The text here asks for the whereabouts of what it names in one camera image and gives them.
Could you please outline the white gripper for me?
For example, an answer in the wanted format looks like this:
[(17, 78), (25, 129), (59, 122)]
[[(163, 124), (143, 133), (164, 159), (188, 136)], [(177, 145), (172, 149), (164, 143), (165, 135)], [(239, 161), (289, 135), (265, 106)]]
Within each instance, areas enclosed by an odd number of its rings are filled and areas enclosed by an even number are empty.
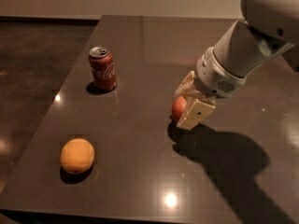
[(197, 61), (194, 72), (189, 72), (175, 90), (174, 97), (181, 111), (177, 127), (191, 130), (215, 111), (214, 102), (197, 99), (200, 92), (217, 98), (228, 98), (244, 86), (246, 80), (245, 77), (236, 77), (226, 71), (217, 61), (213, 48), (208, 48)]

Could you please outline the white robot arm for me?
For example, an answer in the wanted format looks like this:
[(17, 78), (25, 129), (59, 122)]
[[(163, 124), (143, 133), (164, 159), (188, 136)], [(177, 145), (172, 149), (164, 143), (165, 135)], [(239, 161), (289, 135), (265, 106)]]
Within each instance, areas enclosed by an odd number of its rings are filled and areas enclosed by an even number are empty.
[(259, 65), (299, 42), (299, 0), (241, 0), (236, 21), (175, 91), (173, 120), (191, 130), (216, 109), (218, 98), (232, 96)]

